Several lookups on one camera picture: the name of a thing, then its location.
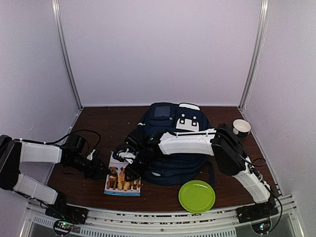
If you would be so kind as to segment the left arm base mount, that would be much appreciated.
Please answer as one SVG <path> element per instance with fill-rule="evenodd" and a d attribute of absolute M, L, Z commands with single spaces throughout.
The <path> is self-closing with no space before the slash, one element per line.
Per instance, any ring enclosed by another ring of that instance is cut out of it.
<path fill-rule="evenodd" d="M 66 213 L 47 207 L 45 215 L 56 220 L 53 223 L 53 230 L 58 236 L 68 235 L 76 225 L 85 224 L 88 216 L 88 209 L 67 205 Z"/>

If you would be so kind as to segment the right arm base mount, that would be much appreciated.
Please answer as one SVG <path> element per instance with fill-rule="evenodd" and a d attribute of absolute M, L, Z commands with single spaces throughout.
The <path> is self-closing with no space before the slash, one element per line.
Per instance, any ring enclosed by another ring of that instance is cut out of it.
<path fill-rule="evenodd" d="M 236 209 L 239 223 L 250 223 L 252 230 L 259 235 L 268 234 L 272 229 L 271 217 L 278 214 L 273 204 L 259 203 Z"/>

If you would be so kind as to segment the navy blue student backpack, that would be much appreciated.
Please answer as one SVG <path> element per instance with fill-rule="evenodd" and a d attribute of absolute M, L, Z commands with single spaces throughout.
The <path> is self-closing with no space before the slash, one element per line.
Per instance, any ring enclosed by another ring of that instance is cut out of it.
<path fill-rule="evenodd" d="M 158 141 L 154 159 L 142 175 L 151 184 L 183 185 L 193 180 L 213 155 L 209 142 L 215 130 L 194 104 L 153 103 L 137 130 Z"/>

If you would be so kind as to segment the dog cover workbook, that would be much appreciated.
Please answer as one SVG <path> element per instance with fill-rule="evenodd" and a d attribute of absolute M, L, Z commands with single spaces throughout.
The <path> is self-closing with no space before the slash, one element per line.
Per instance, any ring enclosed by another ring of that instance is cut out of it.
<path fill-rule="evenodd" d="M 110 174 L 106 178 L 104 194 L 132 197 L 141 195 L 140 178 L 132 182 L 125 181 L 125 167 L 127 165 L 128 162 L 115 159 L 114 152 L 111 152 L 109 161 Z"/>

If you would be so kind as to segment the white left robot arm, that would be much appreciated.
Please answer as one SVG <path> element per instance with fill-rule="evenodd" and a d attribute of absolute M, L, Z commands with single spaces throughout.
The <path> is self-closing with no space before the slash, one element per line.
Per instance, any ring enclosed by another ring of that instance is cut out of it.
<path fill-rule="evenodd" d="M 98 151 L 92 149 L 86 157 L 82 150 L 86 140 L 75 134 L 65 137 L 65 142 L 39 142 L 24 139 L 13 139 L 8 135 L 0 137 L 0 187 L 37 199 L 52 205 L 51 210 L 60 219 L 71 215 L 71 208 L 64 203 L 63 195 L 23 174 L 22 163 L 62 164 L 77 169 L 88 179 L 103 179 L 109 175 L 109 169 L 98 157 Z"/>

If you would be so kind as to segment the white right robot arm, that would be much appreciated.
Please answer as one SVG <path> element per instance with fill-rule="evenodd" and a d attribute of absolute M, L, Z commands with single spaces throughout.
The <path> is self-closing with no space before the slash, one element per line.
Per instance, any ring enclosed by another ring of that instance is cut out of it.
<path fill-rule="evenodd" d="M 135 152 L 135 158 L 125 168 L 125 180 L 138 179 L 157 153 L 203 154 L 214 156 L 220 172 L 236 178 L 251 194 L 254 202 L 253 214 L 265 217 L 275 205 L 276 195 L 271 190 L 257 165 L 244 151 L 238 137 L 228 130 L 226 124 L 203 131 L 156 131 L 147 136 L 138 130 L 129 133 L 125 142 Z"/>

